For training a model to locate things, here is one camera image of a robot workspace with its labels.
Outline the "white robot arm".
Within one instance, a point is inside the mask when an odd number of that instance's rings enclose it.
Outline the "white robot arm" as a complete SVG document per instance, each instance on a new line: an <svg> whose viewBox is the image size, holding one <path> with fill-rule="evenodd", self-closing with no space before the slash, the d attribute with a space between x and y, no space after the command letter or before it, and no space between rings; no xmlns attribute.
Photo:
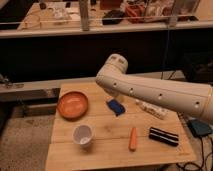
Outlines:
<svg viewBox="0 0 213 171"><path fill-rule="evenodd" d="M128 61L111 54L96 75L96 83L107 93L123 94L213 125L213 87L126 74Z"/></svg>

